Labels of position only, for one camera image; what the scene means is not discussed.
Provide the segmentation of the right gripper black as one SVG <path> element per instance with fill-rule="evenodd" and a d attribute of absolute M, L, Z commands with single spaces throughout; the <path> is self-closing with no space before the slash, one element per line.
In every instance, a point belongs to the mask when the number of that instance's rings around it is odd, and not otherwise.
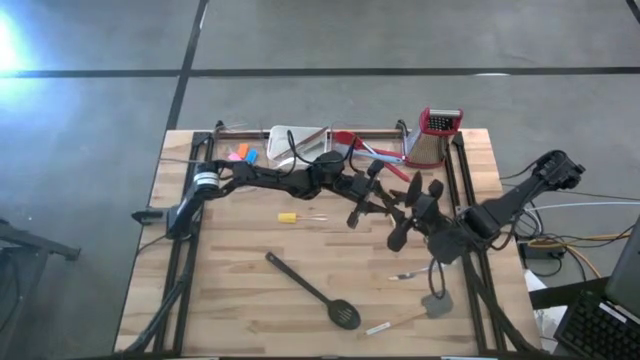
<path fill-rule="evenodd" d="M 406 211 L 414 206 L 415 227 L 424 235 L 432 235 L 447 229 L 449 218 L 440 212 L 438 200 L 430 195 L 422 194 L 417 202 L 396 199 L 392 202 L 398 211 Z M 408 232 L 414 228 L 412 219 L 404 219 L 397 223 L 387 237 L 387 247 L 399 252 L 407 243 Z"/>

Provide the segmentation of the teal patterned handle knife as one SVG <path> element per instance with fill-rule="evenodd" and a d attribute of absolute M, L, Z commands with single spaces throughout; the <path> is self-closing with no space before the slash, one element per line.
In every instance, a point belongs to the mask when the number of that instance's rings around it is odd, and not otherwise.
<path fill-rule="evenodd" d="M 433 269 L 433 272 L 440 272 L 440 268 L 438 268 L 437 266 L 435 266 Z M 387 278 L 387 280 L 389 281 L 402 281 L 402 280 L 408 280 L 408 279 L 412 279 L 415 278 L 418 275 L 421 274 L 427 274 L 429 272 L 429 267 L 424 267 L 418 270 L 414 270 L 414 271 L 410 271 L 410 272 L 406 272 L 406 273 L 400 273 L 400 274 L 396 274 L 396 275 L 392 275 L 389 276 Z"/>

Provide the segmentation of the red spoon with metal neck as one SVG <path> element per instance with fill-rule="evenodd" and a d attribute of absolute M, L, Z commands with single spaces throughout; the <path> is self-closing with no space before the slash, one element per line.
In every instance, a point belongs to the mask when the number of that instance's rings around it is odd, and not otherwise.
<path fill-rule="evenodd" d="M 353 132 L 349 132 L 349 131 L 335 132 L 332 136 L 332 143 L 334 144 L 334 148 L 336 150 L 338 149 L 349 150 L 350 148 L 353 148 L 353 154 L 357 156 L 371 158 L 369 154 L 371 153 L 376 154 L 372 150 L 373 147 L 371 147 L 368 143 L 364 142 L 360 137 L 358 137 Z M 401 180 L 405 182 L 409 182 L 410 181 L 409 176 L 398 168 L 398 165 L 402 165 L 402 164 L 385 163 L 385 167 Z"/>

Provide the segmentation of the silver metal table knife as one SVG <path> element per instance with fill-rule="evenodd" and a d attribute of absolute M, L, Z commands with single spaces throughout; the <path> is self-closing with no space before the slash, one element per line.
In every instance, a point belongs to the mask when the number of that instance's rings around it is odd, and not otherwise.
<path fill-rule="evenodd" d="M 285 157 L 292 156 L 296 153 L 296 146 L 306 144 L 316 140 L 325 140 L 327 136 L 327 127 L 291 127 L 285 131 L 284 145 L 285 149 L 282 154 Z"/>
<path fill-rule="evenodd" d="M 327 145 L 325 140 L 316 140 L 306 144 L 296 146 L 296 153 L 307 161 L 313 161 L 321 154 L 325 153 Z"/>

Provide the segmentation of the grey spatula with wooden handle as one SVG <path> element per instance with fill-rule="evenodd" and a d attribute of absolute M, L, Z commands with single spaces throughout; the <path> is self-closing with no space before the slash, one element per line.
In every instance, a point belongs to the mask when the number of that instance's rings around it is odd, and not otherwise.
<path fill-rule="evenodd" d="M 386 321 L 369 329 L 366 329 L 360 334 L 361 338 L 373 336 L 377 333 L 386 331 L 393 327 L 411 322 L 420 317 L 427 318 L 439 318 L 453 309 L 453 300 L 447 291 L 438 292 L 436 294 L 430 294 L 421 299 L 420 307 L 418 310 L 409 312 L 408 314 L 401 315 L 395 319 Z"/>

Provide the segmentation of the small yellow silicone spatula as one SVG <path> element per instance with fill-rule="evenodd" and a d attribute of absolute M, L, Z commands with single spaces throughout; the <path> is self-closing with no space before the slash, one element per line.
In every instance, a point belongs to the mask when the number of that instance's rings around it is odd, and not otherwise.
<path fill-rule="evenodd" d="M 277 220 L 279 223 L 283 223 L 283 224 L 296 224 L 301 221 L 325 222 L 328 220 L 328 218 L 325 214 L 300 215 L 293 212 L 287 212 L 287 213 L 279 213 L 277 216 Z"/>

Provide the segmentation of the black slotted serving spoon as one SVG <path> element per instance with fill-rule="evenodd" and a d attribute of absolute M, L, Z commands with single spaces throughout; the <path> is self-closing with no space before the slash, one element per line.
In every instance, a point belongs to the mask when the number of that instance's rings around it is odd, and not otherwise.
<path fill-rule="evenodd" d="M 291 267 L 284 263 L 274 253 L 267 252 L 265 259 L 274 267 L 287 275 L 290 279 L 307 290 L 310 294 L 320 300 L 327 309 L 329 319 L 338 327 L 344 330 L 355 330 L 361 325 L 361 316 L 358 310 L 349 302 L 343 299 L 329 299 L 303 277 L 296 273 Z"/>

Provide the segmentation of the red box grater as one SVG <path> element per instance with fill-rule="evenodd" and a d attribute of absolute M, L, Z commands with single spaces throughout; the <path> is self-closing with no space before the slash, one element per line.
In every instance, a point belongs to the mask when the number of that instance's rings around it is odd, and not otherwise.
<path fill-rule="evenodd" d="M 440 166 L 452 138 L 458 133 L 463 111 L 425 108 L 417 126 L 404 137 L 405 164 L 413 168 Z"/>

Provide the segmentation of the white plastic container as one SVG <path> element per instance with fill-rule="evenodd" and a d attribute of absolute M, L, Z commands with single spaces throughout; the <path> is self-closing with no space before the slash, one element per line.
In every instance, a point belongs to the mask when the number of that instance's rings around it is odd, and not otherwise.
<path fill-rule="evenodd" d="M 303 127 L 303 126 L 286 126 L 286 125 L 276 125 L 273 126 L 269 133 L 268 140 L 268 157 L 276 163 L 276 168 L 289 169 L 294 160 L 294 154 L 289 157 L 285 157 L 282 152 L 285 149 L 284 139 L 285 139 L 285 131 L 291 127 Z M 328 135 L 326 136 L 326 145 L 327 150 L 329 150 L 328 146 Z M 296 160 L 297 166 L 304 166 L 305 163 L 301 160 Z"/>

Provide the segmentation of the white paper sheet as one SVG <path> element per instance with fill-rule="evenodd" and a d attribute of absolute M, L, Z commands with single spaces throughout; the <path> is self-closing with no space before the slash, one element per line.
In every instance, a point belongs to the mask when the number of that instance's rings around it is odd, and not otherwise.
<path fill-rule="evenodd" d="M 527 289 L 529 292 L 536 290 L 546 290 L 547 286 L 533 272 L 527 269 L 524 272 Z M 536 323 L 540 334 L 546 338 L 551 338 L 561 323 L 567 306 L 555 306 L 534 311 Z"/>

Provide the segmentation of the black desk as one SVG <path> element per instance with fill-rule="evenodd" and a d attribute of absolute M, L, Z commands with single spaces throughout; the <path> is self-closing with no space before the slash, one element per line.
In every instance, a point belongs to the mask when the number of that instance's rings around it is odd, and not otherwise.
<path fill-rule="evenodd" d="M 531 291 L 529 298 L 534 310 L 569 306 L 583 291 L 603 295 L 609 278 L 603 277 L 579 283 Z"/>

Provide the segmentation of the black keyboard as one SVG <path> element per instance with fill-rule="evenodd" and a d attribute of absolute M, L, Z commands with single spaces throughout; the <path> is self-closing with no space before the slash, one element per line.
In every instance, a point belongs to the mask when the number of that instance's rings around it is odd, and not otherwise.
<path fill-rule="evenodd" d="M 592 292 L 568 306 L 554 338 L 584 358 L 640 360 L 640 322 Z"/>

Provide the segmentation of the computer monitor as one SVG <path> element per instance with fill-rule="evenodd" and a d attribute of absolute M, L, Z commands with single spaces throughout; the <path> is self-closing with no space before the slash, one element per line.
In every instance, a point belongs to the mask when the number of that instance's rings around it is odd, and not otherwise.
<path fill-rule="evenodd" d="M 607 298 L 640 318 L 640 216 L 605 288 Z"/>

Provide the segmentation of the black metal stand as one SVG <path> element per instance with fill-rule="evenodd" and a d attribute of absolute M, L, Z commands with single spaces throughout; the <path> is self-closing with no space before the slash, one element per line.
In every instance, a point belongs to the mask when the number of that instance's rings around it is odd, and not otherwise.
<path fill-rule="evenodd" d="M 80 249 L 18 229 L 0 218 L 0 360 L 53 254 L 76 261 Z"/>

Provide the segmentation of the black aluminium table frame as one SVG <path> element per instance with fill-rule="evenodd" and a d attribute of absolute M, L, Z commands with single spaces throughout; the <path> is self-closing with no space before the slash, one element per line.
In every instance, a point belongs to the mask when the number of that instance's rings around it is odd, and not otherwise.
<path fill-rule="evenodd" d="M 466 266 L 442 274 L 389 281 L 430 260 L 421 237 L 410 233 L 400 252 L 387 248 L 391 220 L 346 221 L 353 203 L 331 192 L 305 201 L 275 190 L 244 187 L 210 201 L 191 239 L 171 240 L 161 211 L 178 204 L 194 165 L 216 158 L 224 131 L 166 134 L 145 209 L 137 255 L 114 346 L 118 357 L 165 309 L 147 355 L 225 357 L 410 357 L 474 355 L 478 342 L 496 345 L 489 313 L 469 296 Z M 325 214 L 325 222 L 279 223 L 279 213 Z M 329 299 L 351 303 L 361 316 L 355 330 L 328 317 L 325 305 L 265 259 L 274 253 Z M 451 312 L 420 317 L 373 336 L 366 329 L 418 310 L 421 299 L 447 291 Z M 165 300 L 172 305 L 165 307 Z"/>

